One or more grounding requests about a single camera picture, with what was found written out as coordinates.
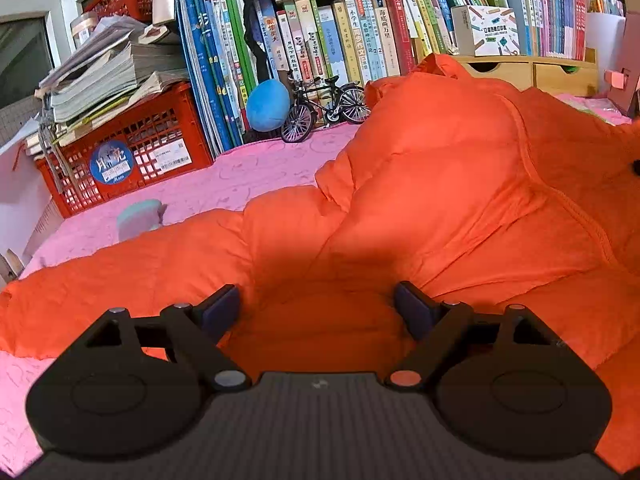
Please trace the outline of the blue plush ball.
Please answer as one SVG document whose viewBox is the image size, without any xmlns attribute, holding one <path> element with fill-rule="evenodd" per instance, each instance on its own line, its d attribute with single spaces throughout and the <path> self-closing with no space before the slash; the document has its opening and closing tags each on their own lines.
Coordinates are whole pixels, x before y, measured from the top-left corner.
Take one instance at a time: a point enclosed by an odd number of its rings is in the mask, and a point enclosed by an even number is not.
<svg viewBox="0 0 640 480">
<path fill-rule="evenodd" d="M 279 79 L 265 80 L 248 96 L 248 124 L 258 132 L 276 130 L 284 124 L 290 106 L 288 88 Z"/>
</svg>

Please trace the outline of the teal pink small object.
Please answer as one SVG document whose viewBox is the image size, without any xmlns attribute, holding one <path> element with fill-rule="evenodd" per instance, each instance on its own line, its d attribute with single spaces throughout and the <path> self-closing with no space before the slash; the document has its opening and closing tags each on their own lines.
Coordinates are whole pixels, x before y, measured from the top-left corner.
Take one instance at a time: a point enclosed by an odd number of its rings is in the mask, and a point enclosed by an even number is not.
<svg viewBox="0 0 640 480">
<path fill-rule="evenodd" d="M 160 200 L 142 200 L 126 207 L 116 219 L 118 240 L 126 242 L 163 225 L 166 205 Z"/>
</svg>

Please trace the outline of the stack of papers and magazines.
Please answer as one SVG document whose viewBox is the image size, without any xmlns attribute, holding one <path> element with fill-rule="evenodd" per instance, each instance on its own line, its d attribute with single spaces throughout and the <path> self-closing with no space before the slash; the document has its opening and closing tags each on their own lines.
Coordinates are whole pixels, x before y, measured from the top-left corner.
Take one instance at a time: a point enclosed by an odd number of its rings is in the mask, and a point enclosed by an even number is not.
<svg viewBox="0 0 640 480">
<path fill-rule="evenodd" d="M 166 26 L 145 26 L 129 16 L 104 18 L 40 81 L 36 98 L 42 111 L 26 138 L 26 154 L 38 157 L 71 144 L 186 78 L 180 39 Z"/>
</svg>

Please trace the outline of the red plastic crate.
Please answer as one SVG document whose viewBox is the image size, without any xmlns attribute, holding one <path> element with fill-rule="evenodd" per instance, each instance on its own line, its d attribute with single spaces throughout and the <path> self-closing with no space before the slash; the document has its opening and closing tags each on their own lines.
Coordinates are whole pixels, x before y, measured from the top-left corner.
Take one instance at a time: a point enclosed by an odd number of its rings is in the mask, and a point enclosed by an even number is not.
<svg viewBox="0 0 640 480">
<path fill-rule="evenodd" d="M 35 165 L 65 218 L 214 161 L 187 82 L 125 110 L 61 152 L 38 156 Z"/>
</svg>

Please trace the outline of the label printer box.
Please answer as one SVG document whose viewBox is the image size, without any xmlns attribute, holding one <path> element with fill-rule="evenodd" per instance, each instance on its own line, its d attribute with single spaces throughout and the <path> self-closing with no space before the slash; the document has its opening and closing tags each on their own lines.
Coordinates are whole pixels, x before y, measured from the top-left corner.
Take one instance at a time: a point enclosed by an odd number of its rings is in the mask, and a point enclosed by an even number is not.
<svg viewBox="0 0 640 480">
<path fill-rule="evenodd" d="M 463 56 L 520 55 L 518 24 L 512 9 L 456 6 L 451 10 L 458 51 Z"/>
</svg>

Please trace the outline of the pink cardboard stand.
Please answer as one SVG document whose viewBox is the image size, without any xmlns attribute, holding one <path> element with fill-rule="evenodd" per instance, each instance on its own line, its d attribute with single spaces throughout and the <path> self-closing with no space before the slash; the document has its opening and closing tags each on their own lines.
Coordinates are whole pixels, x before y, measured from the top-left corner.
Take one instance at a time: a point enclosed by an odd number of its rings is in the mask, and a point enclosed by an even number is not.
<svg viewBox="0 0 640 480">
<path fill-rule="evenodd" d="M 617 61 L 605 81 L 608 99 L 630 118 L 639 114 L 639 63 L 639 12 L 628 11 Z"/>
</svg>

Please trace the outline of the miniature black bicycle model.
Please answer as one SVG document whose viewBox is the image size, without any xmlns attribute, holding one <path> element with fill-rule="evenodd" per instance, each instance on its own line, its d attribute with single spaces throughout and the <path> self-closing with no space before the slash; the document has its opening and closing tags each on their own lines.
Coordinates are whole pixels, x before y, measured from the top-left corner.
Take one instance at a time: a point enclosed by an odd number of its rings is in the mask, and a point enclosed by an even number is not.
<svg viewBox="0 0 640 480">
<path fill-rule="evenodd" d="M 288 73 L 293 99 L 280 127 L 280 137 L 285 143 L 305 141 L 318 120 L 329 126 L 340 122 L 360 125 L 370 116 L 364 89 L 354 82 L 339 86 L 337 81 L 337 76 L 302 81 Z"/>
</svg>

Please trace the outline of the wooden drawer organizer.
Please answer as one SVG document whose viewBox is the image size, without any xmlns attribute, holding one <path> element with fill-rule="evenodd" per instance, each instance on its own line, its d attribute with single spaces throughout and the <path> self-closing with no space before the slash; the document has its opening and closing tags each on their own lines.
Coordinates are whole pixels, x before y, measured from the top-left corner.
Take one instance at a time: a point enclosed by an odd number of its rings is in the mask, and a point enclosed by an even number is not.
<svg viewBox="0 0 640 480">
<path fill-rule="evenodd" d="M 592 98 L 599 93 L 597 51 L 586 50 L 583 61 L 571 58 L 540 58 L 539 56 L 472 56 L 454 57 L 476 78 L 494 78 L 526 90 L 537 88 L 557 96 L 571 94 Z"/>
</svg>

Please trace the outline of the row of books left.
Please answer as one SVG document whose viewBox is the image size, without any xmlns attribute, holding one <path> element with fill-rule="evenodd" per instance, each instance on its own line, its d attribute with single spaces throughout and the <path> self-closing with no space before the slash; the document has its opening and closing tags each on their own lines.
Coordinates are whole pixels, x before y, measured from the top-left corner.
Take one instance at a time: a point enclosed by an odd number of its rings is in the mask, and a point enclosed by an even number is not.
<svg viewBox="0 0 640 480">
<path fill-rule="evenodd" d="M 178 31 L 209 153 L 238 148 L 261 82 L 337 76 L 363 89 L 410 73 L 416 55 L 402 0 L 175 0 Z"/>
</svg>

